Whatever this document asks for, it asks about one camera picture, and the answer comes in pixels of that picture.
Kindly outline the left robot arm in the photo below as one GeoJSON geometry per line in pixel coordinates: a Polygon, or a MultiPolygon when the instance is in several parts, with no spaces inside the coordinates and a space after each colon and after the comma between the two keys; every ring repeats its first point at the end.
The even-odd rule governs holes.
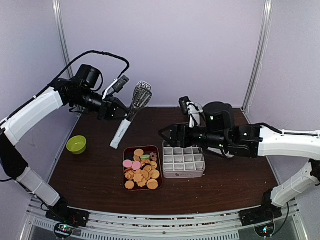
{"type": "Polygon", "coordinates": [[[39,143],[39,137],[33,137],[32,130],[48,115],[66,105],[83,107],[97,113],[99,119],[117,119],[117,110],[127,114],[128,108],[114,94],[123,89],[129,78],[121,74],[103,94],[99,94],[93,88],[100,77],[100,70],[83,64],[74,77],[63,79],[57,76],[39,94],[0,123],[0,164],[5,174],[40,200],[47,208],[48,219],[75,227],[86,226],[89,213],[70,208],[66,198],[31,168],[20,153],[19,144],[24,138],[27,143],[39,143]]]}

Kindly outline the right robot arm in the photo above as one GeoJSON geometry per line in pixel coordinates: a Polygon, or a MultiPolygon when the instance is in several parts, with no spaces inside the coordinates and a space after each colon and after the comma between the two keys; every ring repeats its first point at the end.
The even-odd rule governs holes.
{"type": "Polygon", "coordinates": [[[273,221],[282,216],[282,207],[312,186],[320,184],[320,132],[280,130],[266,123],[236,126],[228,103],[210,102],[198,107],[188,97],[179,100],[182,114],[194,123],[169,125],[158,134],[173,148],[198,146],[219,149],[222,154],[257,158],[287,156],[308,161],[286,182],[263,194],[262,203],[239,212],[243,226],[273,221]]]}

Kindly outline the white handled metal tongs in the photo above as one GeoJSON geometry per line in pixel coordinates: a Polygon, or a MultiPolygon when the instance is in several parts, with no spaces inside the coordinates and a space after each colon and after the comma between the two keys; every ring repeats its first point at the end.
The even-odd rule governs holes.
{"type": "Polygon", "coordinates": [[[152,95],[152,87],[149,83],[140,81],[135,86],[129,112],[122,120],[113,140],[109,145],[110,147],[112,147],[113,149],[117,149],[119,147],[121,140],[126,134],[134,118],[140,110],[148,105],[152,98],[152,95]]]}

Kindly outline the green round cookie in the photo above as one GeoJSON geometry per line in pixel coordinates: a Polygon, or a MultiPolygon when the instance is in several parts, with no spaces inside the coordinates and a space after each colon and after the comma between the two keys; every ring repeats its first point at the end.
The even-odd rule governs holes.
{"type": "Polygon", "coordinates": [[[150,155],[149,154],[145,154],[145,155],[142,155],[140,157],[141,160],[147,160],[147,159],[150,159],[150,155]]]}

